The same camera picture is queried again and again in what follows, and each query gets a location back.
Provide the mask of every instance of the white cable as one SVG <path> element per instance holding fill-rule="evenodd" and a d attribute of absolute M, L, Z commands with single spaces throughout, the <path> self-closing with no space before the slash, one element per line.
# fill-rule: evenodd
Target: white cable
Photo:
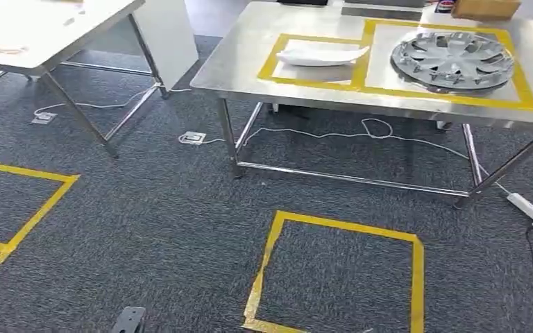
<path fill-rule="evenodd" d="M 141 92 L 138 92 L 137 94 L 133 95 L 132 97 L 130 97 L 130 99 L 128 99 L 127 102 L 123 103 L 123 104 L 115 104 L 115 105 L 95 105 L 95 104 L 89 104 L 89 103 L 77 103 L 77 105 L 80 105 L 80 106 L 88 106 L 88 107 L 91 107 L 91 108 L 95 108 L 95 109 L 114 109 L 114 108 L 124 108 L 126 107 L 128 104 L 132 103 L 132 101 L 142 95 L 142 94 L 145 94 L 147 92 L 149 92 L 150 90 L 152 89 L 156 89 L 155 86 L 152 86 L 150 88 L 147 88 Z M 169 90 L 170 92 L 190 92 L 191 89 L 180 89 L 180 90 L 172 90 L 170 89 Z M 33 112 L 33 114 L 37 117 L 38 115 L 40 115 L 42 113 L 42 111 L 46 111 L 46 110 L 50 110 L 50 109 L 53 109 L 53 108 L 59 108 L 60 106 L 64 106 L 66 105 L 65 103 L 59 103 L 59 104 L 54 104 L 54 105 L 50 105 L 50 106 L 46 106 L 46 107 L 43 107 L 43 108 L 39 108 L 37 109 L 36 111 Z"/>
<path fill-rule="evenodd" d="M 371 131 L 369 130 L 369 127 L 366 126 L 366 122 L 367 121 L 377 121 L 379 123 L 384 124 L 389 129 L 389 133 L 387 135 L 381 135 L 381 136 L 377 136 L 377 135 L 371 134 Z M 326 133 L 326 134 L 322 134 L 322 135 L 315 135 L 315 134 L 312 134 L 312 133 L 303 132 L 301 130 L 294 130 L 294 129 L 291 129 L 291 128 L 266 128 L 266 127 L 261 127 L 259 129 L 257 129 L 254 133 L 249 135 L 248 138 L 246 138 L 246 141 L 244 141 L 244 146 L 246 146 L 248 144 L 250 139 L 252 139 L 254 136 L 258 135 L 258 133 L 260 133 L 261 131 L 265 130 L 267 132 L 293 132 L 293 133 L 297 133 L 297 134 L 307 135 L 309 137 L 314 137 L 316 139 L 322 139 L 324 137 L 370 137 L 371 139 L 397 139 L 397 140 L 402 140 L 402 141 L 419 142 L 419 143 L 422 143 L 422 144 L 428 144 L 430 146 L 443 149 L 445 151 L 449 151 L 449 152 L 451 152 L 451 153 L 453 153 L 455 155 L 458 155 L 458 156 L 464 158 L 465 160 L 469 160 L 469 157 L 467 155 L 461 154 L 458 151 L 456 151 L 454 149 L 451 149 L 451 148 L 448 148 L 446 146 L 442 146 L 440 144 L 435 144 L 434 142 L 430 142 L 430 141 L 426 141 L 426 140 L 422 140 L 422 139 L 408 139 L 406 137 L 398 137 L 396 135 L 393 135 L 393 133 L 394 133 L 393 127 L 391 127 L 391 125 L 389 123 L 387 123 L 387 122 L 385 122 L 383 120 L 376 119 L 376 118 L 365 118 L 365 119 L 361 119 L 360 122 L 361 122 L 362 126 L 364 127 L 364 130 L 366 131 L 366 133 L 357 133 L 357 134 Z M 183 138 L 184 138 L 184 135 L 181 135 L 180 137 L 178 137 L 178 141 L 181 144 L 185 143 L 185 142 L 183 142 Z M 207 141 L 207 142 L 202 142 L 202 144 L 211 144 L 211 143 L 214 143 L 214 142 L 217 142 L 217 141 L 225 141 L 225 140 L 224 139 L 213 139 L 213 140 L 210 140 L 210 141 Z M 487 170 L 481 164 L 479 164 L 479 168 L 486 175 L 490 174 L 489 172 L 487 172 Z M 505 187 L 503 187 L 499 182 L 495 182 L 495 184 L 501 190 L 506 192 L 507 194 L 511 194 L 511 192 L 508 191 Z"/>

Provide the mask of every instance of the carpet floor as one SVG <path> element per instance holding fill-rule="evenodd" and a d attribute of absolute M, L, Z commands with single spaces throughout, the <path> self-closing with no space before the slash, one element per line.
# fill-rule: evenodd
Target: carpet floor
<path fill-rule="evenodd" d="M 197 37 L 200 61 L 219 42 Z M 145 69 L 142 58 L 98 51 L 77 60 Z M 126 101 L 148 78 L 60 67 L 77 100 Z M 32 111 L 58 103 L 42 82 L 0 80 L 2 164 L 80 174 L 79 180 L 0 265 L 0 332 L 109 330 L 125 306 L 146 308 L 153 332 L 243 332 L 244 308 L 277 210 L 418 235 L 425 247 L 426 332 L 533 332 L 533 271 L 524 231 L 530 219 L 493 188 L 474 206 L 454 199 L 349 182 L 247 171 L 233 180 L 223 142 L 190 146 L 187 130 L 221 137 L 215 102 L 159 94 L 114 139 L 109 158 L 72 114 L 47 126 Z M 237 133 L 253 109 L 229 102 Z M 87 110 L 102 130 L 123 110 Z M 362 133 L 363 115 L 329 110 L 261 113 L 256 128 Z M 378 117 L 396 135 L 464 151 L 456 128 Z M 382 126 L 371 124 L 373 132 Z M 475 128 L 483 165 L 496 168 L 533 133 Z M 468 163 L 411 142 L 365 137 L 313 139 L 260 133 L 244 159 L 286 167 L 469 188 Z M 503 185 L 533 202 L 533 158 Z M 7 241 L 60 184 L 0 172 L 0 241 Z M 264 272 L 256 318 L 311 332 L 408 332 L 412 246 L 403 241 L 288 221 Z"/>

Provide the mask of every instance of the white panel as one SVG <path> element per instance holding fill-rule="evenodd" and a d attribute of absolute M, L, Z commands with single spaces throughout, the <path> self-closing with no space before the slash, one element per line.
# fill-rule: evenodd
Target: white panel
<path fill-rule="evenodd" d="M 134 16 L 162 82 L 172 88 L 198 59 L 184 0 L 146 0 Z"/>

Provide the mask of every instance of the white dish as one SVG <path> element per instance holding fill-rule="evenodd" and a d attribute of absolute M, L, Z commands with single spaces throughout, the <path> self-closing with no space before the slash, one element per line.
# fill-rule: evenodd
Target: white dish
<path fill-rule="evenodd" d="M 339 66 L 350 64 L 364 56 L 368 50 L 368 46 L 350 51 L 290 49 L 277 53 L 277 59 L 296 66 Z"/>

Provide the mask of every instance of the yellow tape square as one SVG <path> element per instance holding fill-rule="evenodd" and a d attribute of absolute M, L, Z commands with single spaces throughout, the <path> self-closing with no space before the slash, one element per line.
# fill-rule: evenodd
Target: yellow tape square
<path fill-rule="evenodd" d="M 514 75 L 511 79 L 514 84 L 516 94 L 519 101 L 507 101 L 500 99 L 490 99 L 484 97 L 464 96 L 456 94 L 437 94 L 432 92 L 418 92 L 402 89 L 387 89 L 383 87 L 368 87 L 366 86 L 366 74 L 369 70 L 369 60 L 373 49 L 373 38 L 378 25 L 390 25 L 390 26 L 411 26 L 417 28 L 432 28 L 451 31 L 470 31 L 475 33 L 488 33 L 494 35 L 500 43 L 502 43 L 511 53 L 515 55 L 514 44 L 511 41 L 511 37 L 506 30 L 497 28 L 476 28 L 469 26 L 451 26 L 444 24 L 424 24 L 418 22 L 399 21 L 392 19 L 365 19 L 362 38 L 357 40 L 343 40 L 340 38 L 329 37 L 316 37 L 316 36 L 302 36 L 302 35 L 288 35 L 281 34 L 275 43 L 273 50 L 269 57 L 266 59 L 263 67 L 261 68 L 258 78 L 263 80 L 271 80 L 277 83 L 284 83 L 290 85 L 299 85 L 303 87 L 323 88 L 323 89 L 335 89 L 344 91 L 363 92 L 367 94 L 381 94 L 388 96 L 399 96 L 415 99 L 439 99 L 450 101 L 456 104 L 473 105 L 473 106 L 485 106 L 489 108 L 502 108 L 512 110 L 523 110 L 533 112 L 533 93 L 526 80 L 525 74 L 520 64 L 516 61 L 514 65 Z M 321 82 L 314 80 L 300 80 L 296 78 L 279 78 L 273 76 L 275 68 L 278 64 L 276 54 L 285 49 L 287 43 L 292 40 L 311 40 L 316 42 L 338 42 L 346 44 L 358 44 L 361 47 L 369 46 L 371 49 L 365 53 L 359 60 L 353 70 L 353 77 L 349 85 L 342 85 L 334 82 Z"/>
<path fill-rule="evenodd" d="M 260 304 L 260 297 L 262 295 L 262 283 L 264 276 L 264 268 L 271 259 L 271 253 L 275 242 L 281 234 L 283 224 L 285 221 L 296 221 L 303 223 L 310 223 L 314 225 L 322 225 L 330 228 L 339 228 L 354 232 L 363 232 L 366 234 L 375 234 L 378 236 L 388 237 L 392 239 L 399 239 L 402 241 L 409 241 L 412 243 L 412 299 L 410 305 L 410 332 L 423 333 L 424 332 L 424 246 L 415 234 L 408 234 L 406 232 L 399 232 L 394 230 L 382 229 L 362 225 L 357 223 L 336 221 L 331 219 L 323 219 L 315 216 L 308 216 L 302 214 L 295 214 L 291 212 L 277 211 L 269 237 L 266 240 L 264 247 L 264 254 L 262 263 L 257 272 L 256 278 L 252 285 L 248 302 L 244 310 L 246 320 L 242 327 L 259 332 L 283 332 L 283 333 L 299 333 L 302 330 L 287 327 L 267 321 L 256 319 L 256 313 Z"/>
<path fill-rule="evenodd" d="M 264 66 L 262 66 L 260 72 L 258 73 L 258 78 L 263 80 L 271 80 L 277 83 L 286 83 L 290 85 L 302 85 L 305 87 L 315 87 L 315 88 L 326 88 L 326 89 L 335 89 L 335 90 L 348 90 L 348 91 L 358 91 L 360 89 L 361 81 L 363 79 L 363 73 L 366 71 L 365 63 L 362 60 L 357 60 L 353 66 L 352 75 L 350 77 L 349 84 L 337 83 L 337 82 L 326 82 L 322 80 L 309 80 L 309 79 L 300 79 L 300 78 L 283 78 L 279 76 L 274 76 L 275 69 L 279 63 L 277 59 L 277 53 L 285 50 L 287 45 L 291 41 L 310 41 L 310 42 L 323 42 L 323 43 L 335 43 L 335 44 L 353 44 L 361 47 L 361 40 L 347 40 L 342 38 L 331 38 L 331 37 L 316 37 L 316 36 L 304 36 L 304 35 L 289 35 L 282 33 L 275 46 L 273 47 L 269 57 L 266 59 Z"/>
<path fill-rule="evenodd" d="M 38 171 L 32 169 L 20 168 L 18 166 L 10 166 L 0 164 L 0 171 L 14 173 L 21 176 L 44 178 L 49 180 L 56 180 L 62 182 L 62 185 L 52 194 L 48 200 L 41 206 L 41 208 L 24 224 L 24 226 L 10 239 L 7 243 L 0 243 L 0 264 L 9 257 L 11 252 L 17 248 L 17 245 L 25 238 L 25 236 L 40 222 L 42 217 L 62 198 L 62 196 L 70 189 L 70 187 L 78 180 L 80 175 L 66 176 L 58 173 L 50 173 L 45 171 Z"/>

